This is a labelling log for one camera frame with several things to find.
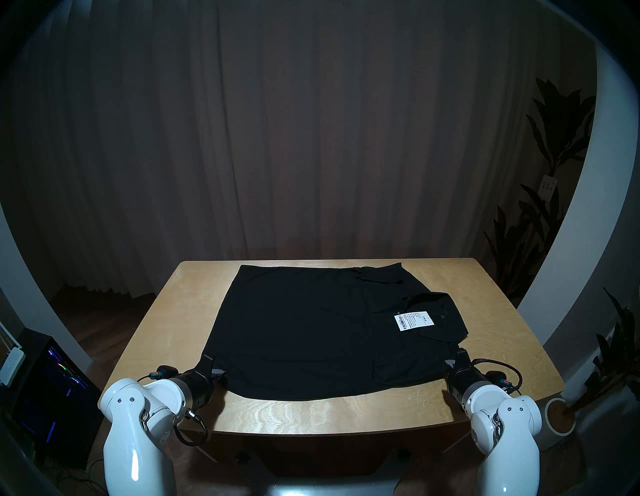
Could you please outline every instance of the wooden table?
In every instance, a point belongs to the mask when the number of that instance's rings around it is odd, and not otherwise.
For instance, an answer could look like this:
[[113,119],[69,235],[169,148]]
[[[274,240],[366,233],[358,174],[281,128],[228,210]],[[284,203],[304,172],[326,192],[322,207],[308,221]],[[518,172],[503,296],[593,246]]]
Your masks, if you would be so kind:
[[[241,264],[347,268],[403,267],[432,291],[448,292],[469,335],[461,343],[471,358],[492,358],[516,367],[524,377],[522,394],[534,400],[564,389],[564,383],[520,314],[474,259],[251,260],[182,262],[142,320],[120,357],[107,387],[138,378],[158,365],[192,368],[211,332],[223,298]],[[499,368],[481,364],[481,370]],[[517,377],[506,371],[513,382]],[[198,413],[219,433],[329,435],[381,433],[461,422],[444,380],[360,396],[314,401],[248,399],[216,388]],[[194,422],[180,428],[199,430]]]

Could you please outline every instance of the paper tag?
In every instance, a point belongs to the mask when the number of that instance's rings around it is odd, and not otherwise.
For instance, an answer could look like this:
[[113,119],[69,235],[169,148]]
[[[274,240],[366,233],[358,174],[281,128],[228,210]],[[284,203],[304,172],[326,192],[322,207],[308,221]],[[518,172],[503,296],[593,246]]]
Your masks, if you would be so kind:
[[538,188],[538,196],[545,202],[550,201],[556,190],[556,184],[558,184],[558,181],[555,177],[542,176],[542,182],[540,183],[540,188]]
[[401,331],[416,327],[433,326],[433,321],[427,312],[409,312],[394,316]]

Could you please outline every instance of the black cable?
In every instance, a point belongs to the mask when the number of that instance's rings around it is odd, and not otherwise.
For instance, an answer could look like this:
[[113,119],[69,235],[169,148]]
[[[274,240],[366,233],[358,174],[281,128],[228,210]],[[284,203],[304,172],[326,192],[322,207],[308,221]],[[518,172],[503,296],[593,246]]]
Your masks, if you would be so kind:
[[99,461],[104,461],[104,458],[98,458],[97,460],[95,460],[91,465],[89,465],[89,470],[87,470],[87,474],[89,474],[89,477],[91,477],[91,469],[93,468],[93,466],[98,463]]
[[520,374],[520,371],[516,368],[516,367],[512,367],[509,364],[505,364],[504,362],[498,362],[498,360],[492,360],[491,358],[475,358],[472,362],[471,365],[475,366],[477,364],[497,364],[497,365],[501,365],[503,367],[507,367],[508,369],[511,369],[512,371],[514,371],[516,374],[518,374],[518,384],[512,387],[508,387],[506,389],[506,393],[507,394],[511,394],[513,392],[518,391],[518,393],[520,393],[519,389],[520,386],[522,386],[522,374]]
[[193,417],[193,420],[195,420],[196,422],[199,422],[200,425],[202,426],[202,437],[198,442],[194,443],[191,441],[187,441],[184,437],[182,437],[182,434],[180,434],[180,430],[178,429],[178,426],[173,427],[173,432],[175,432],[175,436],[178,438],[178,441],[180,441],[182,444],[186,446],[192,446],[192,447],[200,446],[202,443],[204,443],[207,440],[207,435],[209,434],[209,431],[207,430],[207,426],[204,424],[204,421],[200,418],[199,415],[195,415]]

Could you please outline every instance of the black polo shirt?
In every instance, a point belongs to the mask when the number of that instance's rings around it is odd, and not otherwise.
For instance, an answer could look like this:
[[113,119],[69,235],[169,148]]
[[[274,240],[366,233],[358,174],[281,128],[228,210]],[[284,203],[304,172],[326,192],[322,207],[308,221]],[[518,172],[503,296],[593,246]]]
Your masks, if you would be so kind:
[[[427,312],[433,324],[411,328],[415,320],[402,316],[408,312]],[[430,292],[400,264],[243,265],[204,353],[227,371],[227,388],[240,396],[307,400],[442,377],[445,360],[466,336],[451,297]]]

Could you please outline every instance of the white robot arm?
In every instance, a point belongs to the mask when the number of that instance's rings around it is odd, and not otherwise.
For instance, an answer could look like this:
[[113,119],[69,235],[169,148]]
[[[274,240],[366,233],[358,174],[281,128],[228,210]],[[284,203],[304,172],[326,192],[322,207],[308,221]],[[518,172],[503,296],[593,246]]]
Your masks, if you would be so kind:
[[471,419],[472,436],[487,455],[478,468],[477,496],[535,496],[540,482],[540,451],[533,436],[542,417],[529,396],[512,398],[489,382],[461,348],[448,364],[449,392]]
[[[206,437],[195,410],[209,402],[222,374],[192,369],[180,375],[176,371],[175,376],[144,386],[133,379],[121,379],[109,387],[100,401],[100,410],[112,423],[104,444],[109,494],[176,494],[173,463],[163,451],[164,444],[184,417],[199,420],[203,439]],[[536,403],[529,396],[512,398],[492,384],[463,348],[455,361],[447,363],[446,382],[471,419],[476,445],[487,455],[478,469],[476,495],[535,496],[540,452],[533,436],[542,427]]]
[[104,443],[104,476],[109,494],[176,494],[173,463],[164,453],[164,444],[185,417],[200,421],[203,439],[207,436],[195,410],[209,402],[223,373],[214,370],[202,374],[192,369],[144,386],[133,379],[121,379],[105,391],[100,410],[111,422]]

